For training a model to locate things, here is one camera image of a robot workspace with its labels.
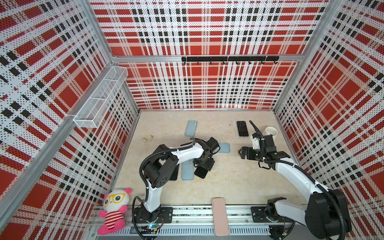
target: vent grille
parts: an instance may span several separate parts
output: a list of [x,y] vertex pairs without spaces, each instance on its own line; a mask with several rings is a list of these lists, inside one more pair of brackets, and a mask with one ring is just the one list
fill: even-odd
[[[231,225],[230,235],[270,235],[268,225]],[[136,235],[134,227],[126,226],[124,229],[111,233],[113,235]],[[161,236],[214,236],[213,226],[163,226],[159,230]]]

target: cable tie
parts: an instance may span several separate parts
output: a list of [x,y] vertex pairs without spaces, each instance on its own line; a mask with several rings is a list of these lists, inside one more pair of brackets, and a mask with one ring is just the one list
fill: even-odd
[[314,181],[314,185],[315,185],[315,187],[318,187],[318,186],[317,186],[318,184],[320,185],[320,183],[319,183],[318,181],[315,180],[315,181]]

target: plush toy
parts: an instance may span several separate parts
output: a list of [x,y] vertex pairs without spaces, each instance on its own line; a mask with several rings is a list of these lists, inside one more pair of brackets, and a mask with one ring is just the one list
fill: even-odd
[[105,217],[105,224],[101,226],[97,233],[106,235],[109,233],[117,232],[124,228],[125,220],[123,212],[129,203],[130,189],[116,189],[105,195],[103,207],[105,211],[99,212],[101,217]]

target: pink phone case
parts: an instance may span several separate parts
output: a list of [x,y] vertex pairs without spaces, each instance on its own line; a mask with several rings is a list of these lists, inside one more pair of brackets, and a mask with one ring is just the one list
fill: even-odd
[[229,225],[225,201],[222,197],[212,199],[215,235],[218,237],[229,235]]

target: yellow glasses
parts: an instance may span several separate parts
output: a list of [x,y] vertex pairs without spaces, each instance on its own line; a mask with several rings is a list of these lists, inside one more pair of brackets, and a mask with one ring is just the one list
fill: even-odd
[[125,194],[123,193],[118,193],[118,194],[113,194],[113,195],[108,195],[108,197],[104,200],[105,206],[107,206],[112,198],[112,201],[114,203],[120,203],[125,197]]

